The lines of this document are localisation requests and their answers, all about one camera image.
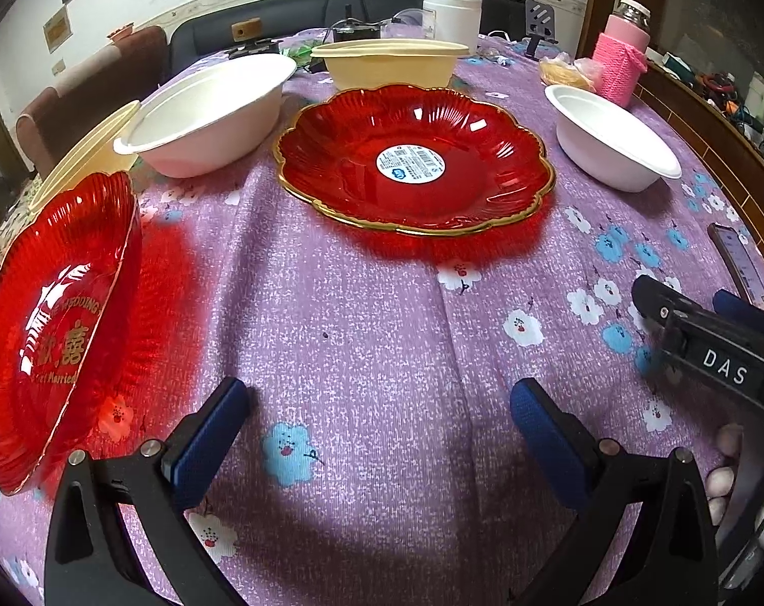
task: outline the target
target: red plate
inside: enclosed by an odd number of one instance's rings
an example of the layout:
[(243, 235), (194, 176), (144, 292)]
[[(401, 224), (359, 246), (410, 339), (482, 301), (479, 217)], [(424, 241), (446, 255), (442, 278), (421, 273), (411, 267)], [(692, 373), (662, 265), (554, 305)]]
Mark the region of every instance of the red plate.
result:
[(96, 423), (122, 369), (140, 270), (126, 173), (94, 173), (21, 232), (0, 269), (0, 488), (34, 487)]
[(538, 135), (445, 88), (341, 92), (304, 108), (275, 156), (284, 188), (318, 212), (416, 235), (516, 223), (555, 184)]

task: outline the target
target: barcode label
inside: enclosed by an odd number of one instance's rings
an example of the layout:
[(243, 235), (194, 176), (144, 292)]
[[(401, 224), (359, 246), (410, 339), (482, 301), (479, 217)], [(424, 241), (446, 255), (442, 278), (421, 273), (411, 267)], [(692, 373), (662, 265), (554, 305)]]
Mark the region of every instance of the barcode label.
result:
[(428, 147), (397, 145), (379, 153), (376, 167), (391, 180), (404, 184), (425, 184), (441, 177), (446, 163)]

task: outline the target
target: leather couch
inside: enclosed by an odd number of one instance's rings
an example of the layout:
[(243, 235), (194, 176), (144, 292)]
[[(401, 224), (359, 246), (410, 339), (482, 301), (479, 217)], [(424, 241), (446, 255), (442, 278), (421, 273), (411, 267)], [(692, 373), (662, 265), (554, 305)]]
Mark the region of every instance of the leather couch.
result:
[(162, 83), (169, 46), (161, 27), (147, 27), (102, 48), (61, 73), (17, 119), (17, 141), (45, 179), (92, 128)]
[[(313, 27), (330, 27), (345, 17), (345, 5), (365, 22), (378, 22), (404, 9), (420, 9), (424, 0), (260, 0), (185, 21), (172, 36), (169, 76), (176, 76), (205, 56), (233, 47), (231, 25), (259, 17), (265, 38), (297, 34)], [(481, 31), (525, 35), (525, 0), (483, 0)]]

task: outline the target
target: metal bolt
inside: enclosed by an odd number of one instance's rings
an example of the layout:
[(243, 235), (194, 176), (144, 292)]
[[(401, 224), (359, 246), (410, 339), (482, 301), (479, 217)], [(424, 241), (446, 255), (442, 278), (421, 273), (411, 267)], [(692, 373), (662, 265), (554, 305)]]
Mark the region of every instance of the metal bolt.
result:
[(148, 439), (140, 445), (140, 455), (144, 458), (150, 458), (160, 453), (161, 448), (163, 448), (163, 445), (159, 439)]
[(677, 450), (674, 451), (674, 455), (679, 462), (688, 463), (693, 461), (693, 453), (688, 448), (678, 447)]
[(76, 465), (81, 465), (84, 462), (84, 458), (86, 457), (87, 454), (84, 451), (81, 449), (76, 449), (76, 451), (73, 451), (73, 453), (69, 455), (68, 462), (76, 467)]
[(597, 447), (605, 456), (617, 456), (620, 453), (620, 444), (608, 437), (598, 442)]

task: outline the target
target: tablecloth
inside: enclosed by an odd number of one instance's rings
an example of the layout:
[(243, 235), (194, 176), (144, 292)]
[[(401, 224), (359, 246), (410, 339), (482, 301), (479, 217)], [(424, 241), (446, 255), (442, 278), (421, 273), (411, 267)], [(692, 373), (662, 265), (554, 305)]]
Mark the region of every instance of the tablecloth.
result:
[[(494, 60), (459, 62), (453, 86), (541, 135), (558, 173), (553, 198), (502, 228), (494, 253), (483, 237), (456, 246), (457, 257), (377, 244), (283, 191), (271, 147), (295, 112), (333, 94), (328, 73), (298, 71), (274, 133), (225, 169), (185, 181), (134, 169), (144, 265), (170, 284), (142, 287), (165, 353), (145, 362), (139, 391), (108, 399), (88, 447), (130, 451), (166, 435), (223, 376), (254, 385), (258, 412), (188, 515), (248, 603), (518, 595), (573, 519), (511, 423), (508, 393), (525, 376), (596, 437), (660, 456), (689, 447), (702, 475), (723, 462), (712, 438), (732, 419), (728, 403), (675, 372), (643, 377), (653, 341), (631, 283), (651, 275), (709, 306), (734, 287), (707, 225), (736, 228), (764, 279), (748, 230), (698, 157), (636, 99), (631, 111), (674, 150), (682, 180), (638, 194), (593, 181), (558, 145), (536, 64), (506, 42), (484, 46)], [(532, 243), (508, 243), (529, 231)], [(0, 560), (33, 603), (47, 492), (0, 495)], [(124, 516), (147, 575), (172, 596), (134, 514)], [(595, 590), (626, 541), (623, 532)]]

